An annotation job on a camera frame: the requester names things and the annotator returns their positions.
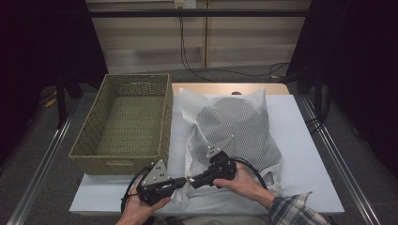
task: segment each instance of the white table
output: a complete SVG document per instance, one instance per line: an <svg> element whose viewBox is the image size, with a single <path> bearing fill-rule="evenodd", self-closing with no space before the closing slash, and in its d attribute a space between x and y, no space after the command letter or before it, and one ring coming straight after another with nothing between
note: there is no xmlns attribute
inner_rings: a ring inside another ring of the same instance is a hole
<svg viewBox="0 0 398 225"><path fill-rule="evenodd" d="M281 184L283 196L312 191L307 205L321 214L343 213L344 209L314 146L293 96L267 95L270 133L282 156ZM185 141L190 127L184 123L175 97L168 172L172 177L184 176ZM84 216L120 214L120 199L132 176L84 175L69 209ZM202 216L217 212L184 212L170 202L157 215Z"/></svg>

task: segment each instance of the person's left hand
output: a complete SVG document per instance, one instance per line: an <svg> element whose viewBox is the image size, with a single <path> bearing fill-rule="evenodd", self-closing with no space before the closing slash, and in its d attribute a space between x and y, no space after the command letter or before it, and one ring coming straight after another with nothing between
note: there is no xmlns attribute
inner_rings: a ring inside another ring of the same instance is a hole
<svg viewBox="0 0 398 225"><path fill-rule="evenodd" d="M137 193L137 187L134 186L130 190L131 194ZM134 195L129 197L126 203L125 210L123 212L122 217L116 223L116 225L141 225L146 222L146 220L152 215L156 210L163 208L164 205L169 203L171 199L169 197L164 198L157 202L156 204L150 206L146 203L142 202L138 195Z"/></svg>

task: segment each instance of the woven basket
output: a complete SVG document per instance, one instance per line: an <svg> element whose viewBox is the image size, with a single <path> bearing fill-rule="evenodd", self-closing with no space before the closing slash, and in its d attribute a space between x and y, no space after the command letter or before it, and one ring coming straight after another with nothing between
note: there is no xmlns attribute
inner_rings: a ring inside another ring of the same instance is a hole
<svg viewBox="0 0 398 225"><path fill-rule="evenodd" d="M167 163L172 113L170 75L108 74L69 158L92 175L136 174L159 159Z"/></svg>

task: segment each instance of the black cable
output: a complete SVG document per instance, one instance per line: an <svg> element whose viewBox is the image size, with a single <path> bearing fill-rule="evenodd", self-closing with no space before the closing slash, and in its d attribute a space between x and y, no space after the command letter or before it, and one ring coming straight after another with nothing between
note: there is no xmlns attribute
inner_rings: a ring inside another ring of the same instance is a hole
<svg viewBox="0 0 398 225"><path fill-rule="evenodd" d="M249 167L249 168L253 171L254 175L257 176L258 181L261 183L261 186L262 186L264 189L268 189L266 183L265 183L264 180L263 180L263 177L261 177L261 175L260 175L260 173L258 172L258 170L256 170L256 169L254 168L254 166L253 166L250 162L248 162L246 159L243 159L243 158L241 158L241 157L231 157L231 159L234 160L235 162L242 163L243 165Z"/></svg>
<svg viewBox="0 0 398 225"><path fill-rule="evenodd" d="M134 175L134 177L132 178L132 180L130 181L129 186L128 186L127 189L126 189L125 195L124 195L123 198L121 199L121 200L122 200L122 203L120 204L120 210L121 210L122 213L123 213L123 211L124 211L124 209L125 209L125 206L126 206L126 203L127 203L128 198L131 197L131 196L137 195L137 194L132 194L132 195L129 194L132 185L134 185L135 180L136 180L142 173L144 173L144 172L149 172L150 170L152 170L152 166L145 166L143 169L141 169L141 171L139 171L138 173L136 173L136 174Z"/></svg>
<svg viewBox="0 0 398 225"><path fill-rule="evenodd" d="M281 68L283 68L283 66L289 64L289 62L273 64L273 65L271 65L271 67L269 69L269 72L268 73L264 73L264 74L248 74L248 73L242 73L242 72L237 72L237 71L234 71L234 70L221 69L221 68L207 68L207 69L201 69L201 70L193 70L190 67L189 63L188 63L187 54L186 54L186 51L185 51L184 22L183 22L182 17L179 17L179 25L180 25L180 58L181 58L182 65L184 66L184 68L186 70L191 72L196 77L204 79L204 80L207 80L209 82L213 82L214 83L215 81L210 80L209 78L205 78L205 77L199 76L197 73L209 72L209 71L219 71L219 72L235 73L235 74L243 75L243 76L247 76L247 77L262 77L262 76L271 75L272 73L274 73L274 72L280 70ZM275 67L276 65L280 65L280 66L277 67L275 70L272 70L272 68Z"/></svg>

